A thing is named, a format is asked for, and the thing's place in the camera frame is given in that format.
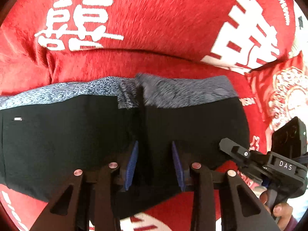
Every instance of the copper rivet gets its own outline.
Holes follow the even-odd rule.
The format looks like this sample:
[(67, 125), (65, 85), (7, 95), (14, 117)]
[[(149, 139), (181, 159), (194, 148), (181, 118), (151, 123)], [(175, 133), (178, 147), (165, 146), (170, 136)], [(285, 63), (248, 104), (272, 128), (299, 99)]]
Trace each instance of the copper rivet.
[(234, 170), (229, 170), (228, 171), (228, 175), (231, 177), (235, 177), (236, 176), (236, 172)]
[(192, 164), (192, 167), (193, 167), (194, 169), (199, 169), (199, 168), (201, 168), (201, 164), (198, 163), (198, 162), (194, 162), (194, 163)]
[(82, 170), (81, 170), (81, 169), (75, 170), (74, 175), (75, 175), (75, 176), (80, 176), (80, 175), (82, 175)]
[(116, 162), (111, 162), (111, 163), (109, 163), (109, 167), (110, 168), (117, 168), (118, 164)]

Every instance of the purple sleeve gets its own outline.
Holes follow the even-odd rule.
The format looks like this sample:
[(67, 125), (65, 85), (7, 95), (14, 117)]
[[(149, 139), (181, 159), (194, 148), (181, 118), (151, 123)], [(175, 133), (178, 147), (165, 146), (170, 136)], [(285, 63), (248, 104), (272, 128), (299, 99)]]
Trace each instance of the purple sleeve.
[(291, 216), (291, 219), (287, 225), (287, 227), (285, 228), (284, 231), (292, 231), (295, 226), (297, 225), (297, 221), (295, 220), (295, 218), (293, 217), (293, 215)]

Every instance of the silver screw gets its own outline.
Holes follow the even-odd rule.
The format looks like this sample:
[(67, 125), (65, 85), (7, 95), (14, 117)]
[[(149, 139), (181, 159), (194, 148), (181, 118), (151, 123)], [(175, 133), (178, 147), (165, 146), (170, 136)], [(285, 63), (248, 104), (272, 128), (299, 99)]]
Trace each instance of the silver screw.
[(194, 169), (199, 169), (199, 168), (201, 168), (201, 164), (198, 163), (198, 162), (194, 162), (194, 163), (192, 164), (192, 167), (193, 167)]
[(118, 167), (118, 164), (116, 162), (111, 162), (109, 163), (108, 165), (110, 168), (117, 168)]
[(75, 176), (80, 176), (80, 175), (82, 175), (82, 170), (81, 170), (81, 169), (75, 170), (74, 175), (75, 175)]
[(231, 177), (235, 177), (236, 176), (236, 172), (234, 170), (229, 170), (228, 171), (228, 175)]

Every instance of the human hand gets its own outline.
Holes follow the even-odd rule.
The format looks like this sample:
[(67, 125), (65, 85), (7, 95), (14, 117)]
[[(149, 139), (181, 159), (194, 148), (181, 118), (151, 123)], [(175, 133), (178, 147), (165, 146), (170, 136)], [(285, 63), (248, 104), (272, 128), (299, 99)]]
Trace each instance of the human hand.
[[(270, 209), (268, 208), (268, 206), (265, 206), (265, 203), (267, 202), (268, 196), (266, 191), (264, 191), (260, 197), (259, 197), (260, 201), (262, 202), (262, 204), (264, 204), (264, 207), (266, 208), (266, 210), (271, 214)], [(280, 217), (277, 225), (280, 228), (281, 231), (284, 231), (284, 229), (287, 227), (291, 216), (292, 216), (292, 212), (293, 212), (293, 207), (291, 207), (289, 204), (287, 204), (286, 202), (277, 204), (274, 207), (273, 210), (273, 214), (275, 217)]]

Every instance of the fingernail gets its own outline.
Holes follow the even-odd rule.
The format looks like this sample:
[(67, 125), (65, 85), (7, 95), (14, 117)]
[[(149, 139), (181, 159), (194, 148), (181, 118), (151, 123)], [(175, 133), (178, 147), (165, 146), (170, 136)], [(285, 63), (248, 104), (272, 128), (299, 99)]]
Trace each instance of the fingernail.
[(278, 213), (278, 212), (280, 212), (280, 211), (281, 211), (281, 209), (282, 209), (281, 205), (280, 205), (280, 204), (278, 204), (278, 205), (276, 205), (276, 206), (274, 207), (273, 212), (274, 212), (274, 213)]

